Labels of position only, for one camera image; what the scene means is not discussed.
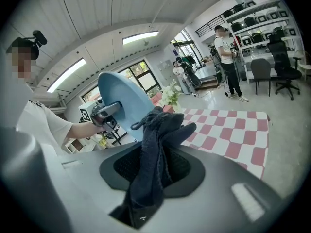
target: red and white checkered cloth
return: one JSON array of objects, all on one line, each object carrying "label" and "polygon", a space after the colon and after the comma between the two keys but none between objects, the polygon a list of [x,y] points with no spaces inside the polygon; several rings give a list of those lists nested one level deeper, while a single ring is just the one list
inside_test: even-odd
[{"label": "red and white checkered cloth", "polygon": [[255,111],[182,109],[197,129],[182,143],[224,156],[262,178],[268,153],[268,116]]}]

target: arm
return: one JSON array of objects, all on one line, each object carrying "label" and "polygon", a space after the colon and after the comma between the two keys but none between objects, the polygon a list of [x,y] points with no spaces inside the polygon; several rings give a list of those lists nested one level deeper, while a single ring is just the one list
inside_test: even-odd
[{"label": "arm", "polygon": [[103,131],[103,128],[97,127],[90,122],[67,122],[55,115],[50,109],[48,109],[44,105],[42,105],[42,109],[44,110],[44,113],[46,115],[49,129],[59,145],[62,145],[65,137],[80,139],[90,137],[98,132]]},{"label": "arm", "polygon": [[101,131],[104,131],[102,127],[97,127],[91,122],[74,123],[70,128],[67,137],[81,139],[91,137]]}]

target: black office chair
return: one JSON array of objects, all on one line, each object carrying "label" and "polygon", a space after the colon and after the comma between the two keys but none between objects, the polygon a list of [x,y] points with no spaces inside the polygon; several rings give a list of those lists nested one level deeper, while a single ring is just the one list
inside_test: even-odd
[{"label": "black office chair", "polygon": [[300,94],[300,89],[291,84],[292,80],[299,79],[302,76],[302,73],[297,70],[298,60],[300,60],[300,58],[294,57],[296,60],[295,69],[291,68],[291,63],[287,55],[287,49],[284,41],[282,41],[277,35],[270,36],[269,40],[270,42],[267,44],[267,47],[273,55],[276,74],[286,80],[285,83],[276,83],[276,85],[282,85],[276,90],[276,94],[279,90],[286,88],[291,94],[291,101],[293,101],[294,97],[291,89],[298,90],[298,94]]},{"label": "black office chair", "polygon": [[269,81],[269,96],[271,91],[271,65],[265,59],[256,59],[251,63],[251,70],[254,75],[254,81],[256,86],[257,95],[257,82],[259,88],[259,81],[268,80]]}]

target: black pants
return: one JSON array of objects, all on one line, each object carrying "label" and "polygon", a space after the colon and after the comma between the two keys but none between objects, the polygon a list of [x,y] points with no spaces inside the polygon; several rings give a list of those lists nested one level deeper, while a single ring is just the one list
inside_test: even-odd
[{"label": "black pants", "polygon": [[225,74],[228,77],[228,85],[229,85],[229,89],[230,89],[230,93],[234,94],[234,90],[237,92],[238,96],[240,97],[242,95],[242,92],[240,90],[240,86],[239,86],[239,80],[237,77],[237,73],[235,72],[235,68],[234,68],[234,64],[225,64],[225,63],[221,63]]}]

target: ceiling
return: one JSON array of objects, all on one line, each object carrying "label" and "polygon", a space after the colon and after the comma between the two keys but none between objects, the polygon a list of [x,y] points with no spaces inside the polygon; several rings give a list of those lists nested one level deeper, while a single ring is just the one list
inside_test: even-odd
[{"label": "ceiling", "polygon": [[[17,37],[42,31],[48,43],[40,48],[36,66],[32,67],[33,76],[28,80],[42,96],[62,72],[84,58],[86,64],[53,94],[69,101],[67,97],[72,98],[74,90],[96,80],[101,71],[115,69],[167,45],[196,7],[206,1],[24,0],[0,40],[7,48]],[[124,37],[153,30],[159,30],[158,36],[122,45]]]}]

